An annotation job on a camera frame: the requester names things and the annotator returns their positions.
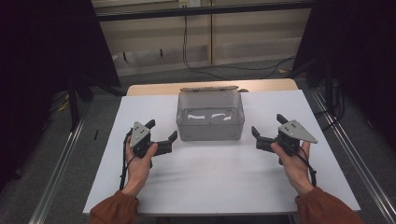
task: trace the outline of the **orange sleeve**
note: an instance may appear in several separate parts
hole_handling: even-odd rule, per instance
[[[137,222],[139,200],[117,191],[113,196],[104,199],[91,209],[91,224]]]
[[[295,199],[303,224],[360,224],[361,218],[341,200],[316,187]]]

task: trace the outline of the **finger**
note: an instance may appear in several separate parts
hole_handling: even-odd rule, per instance
[[[304,150],[306,156],[309,159],[309,149],[311,148],[311,143],[303,141],[303,144],[301,145],[301,148]]]
[[[154,154],[157,152],[158,149],[158,144],[153,143],[149,148],[148,151],[146,152],[145,157],[143,158],[145,161],[150,161],[151,158],[154,156]]]
[[[289,159],[288,154],[286,154],[278,143],[271,144],[271,148],[282,161]]]
[[[128,139],[126,140],[126,144],[125,144],[125,160],[128,162],[131,158],[134,157],[134,153],[131,150],[130,147],[130,142],[131,142],[131,136],[128,137]]]

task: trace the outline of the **white tabletop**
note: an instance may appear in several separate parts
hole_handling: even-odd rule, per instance
[[[311,165],[318,186],[353,210],[360,207],[301,91],[244,92],[245,124],[237,141],[183,142],[173,152],[153,158],[146,186],[137,196],[138,212],[145,216],[272,215],[297,211],[290,186],[276,154],[258,150],[251,134],[275,137],[276,114],[296,119],[318,144],[311,147]],[[163,141],[175,130],[177,95],[122,98],[112,132],[83,213],[119,188],[122,141],[134,121],[151,119],[152,141]]]

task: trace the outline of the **person's right hand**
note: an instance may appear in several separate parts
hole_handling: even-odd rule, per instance
[[[303,142],[302,149],[304,150],[306,156],[303,151],[299,149],[299,154],[307,160],[309,158],[310,146],[311,144],[309,142]],[[309,181],[308,167],[300,160],[300,158],[297,156],[290,157],[277,143],[271,144],[271,148],[282,160],[286,176],[299,195],[306,194],[314,189],[314,186]]]

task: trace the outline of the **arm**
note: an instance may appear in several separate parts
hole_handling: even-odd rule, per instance
[[[299,194],[295,201],[302,223],[363,223],[359,216],[341,200],[311,184],[308,168],[298,157],[288,156],[277,143],[273,143],[271,148],[282,160],[286,176]],[[310,143],[303,142],[302,149],[299,150],[300,155],[305,158],[306,154],[309,158],[309,148]]]
[[[153,144],[142,159],[134,156],[129,147],[131,136],[125,144],[125,160],[128,165],[128,182],[123,190],[118,190],[113,196],[101,201],[91,210],[91,223],[137,223],[136,196],[145,186],[149,177],[149,164],[157,151]]]

